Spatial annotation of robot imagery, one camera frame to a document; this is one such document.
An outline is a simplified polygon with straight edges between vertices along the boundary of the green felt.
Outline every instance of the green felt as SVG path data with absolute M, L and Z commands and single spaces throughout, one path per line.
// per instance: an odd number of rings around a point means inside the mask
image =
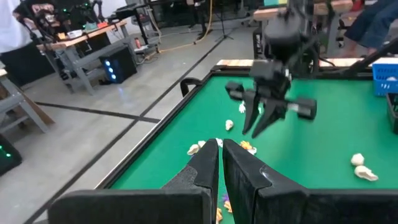
M 288 112 L 284 121 L 251 139 L 241 133 L 244 114 L 238 110 L 239 102 L 230 100 L 225 91 L 230 80 L 252 87 L 250 78 L 213 77 L 113 188 L 160 188 L 189 161 L 189 147 L 209 138 L 249 141 L 257 148 L 258 158 L 308 188 L 398 188 L 398 138 L 387 119 L 386 100 L 373 95 L 372 82 L 294 80 L 288 96 L 315 98 L 315 121 L 304 121 Z M 230 132 L 225 130 L 227 119 L 234 121 Z M 379 176 L 378 181 L 369 182 L 354 175 L 350 159 L 357 152 L 363 154 L 365 165 Z M 225 193 L 220 156 L 220 201 Z M 233 222 L 225 209 L 223 214 L 223 223 Z

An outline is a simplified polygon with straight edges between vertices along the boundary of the blue bin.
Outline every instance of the blue bin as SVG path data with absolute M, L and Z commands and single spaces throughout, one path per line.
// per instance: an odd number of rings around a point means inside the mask
M 398 93 L 398 64 L 373 64 L 373 86 L 376 96 Z M 394 77 L 397 81 L 387 80 Z

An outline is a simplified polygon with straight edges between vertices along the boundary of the concrete floor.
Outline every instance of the concrete floor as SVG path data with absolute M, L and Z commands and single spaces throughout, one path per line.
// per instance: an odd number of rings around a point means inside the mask
M 96 86 L 95 96 L 84 89 L 70 94 L 55 75 L 29 85 L 25 93 L 47 105 L 42 108 L 56 124 L 46 134 L 34 126 L 7 134 L 24 161 L 0 178 L 0 224 L 45 220 L 43 210 L 37 210 L 50 199 L 94 188 L 182 99 L 176 81 L 183 76 L 203 78 L 221 59 L 253 58 L 254 28 L 228 22 L 226 32 L 232 31 L 234 40 L 221 43 L 221 26 L 213 28 L 204 41 L 157 56 L 120 85 Z M 171 28 L 164 33 L 186 31 Z M 165 35 L 161 48 L 188 44 L 196 37 L 197 33 Z

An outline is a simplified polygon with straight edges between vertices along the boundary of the purple object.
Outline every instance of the purple object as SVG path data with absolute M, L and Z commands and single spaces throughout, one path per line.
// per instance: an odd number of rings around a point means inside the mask
M 223 201 L 224 201 L 224 202 L 229 201 L 228 194 L 224 194 L 224 195 L 223 195 Z

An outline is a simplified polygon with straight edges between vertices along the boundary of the tripod stand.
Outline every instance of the tripod stand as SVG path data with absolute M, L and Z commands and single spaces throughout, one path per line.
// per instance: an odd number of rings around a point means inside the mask
M 220 0 L 220 1 L 221 1 L 220 16 L 217 15 L 217 13 L 215 13 L 215 14 L 216 14 L 217 17 L 221 20 L 221 27 L 222 27 L 222 30 L 223 30 L 223 35 L 222 35 L 221 37 L 219 37 L 219 38 L 216 40 L 216 42 L 219 41 L 219 40 L 227 39 L 227 38 L 233 40 L 232 37 L 230 37 L 230 36 L 228 36 L 228 35 L 225 34 L 225 28 L 224 28 L 224 2 L 223 2 L 223 0 Z

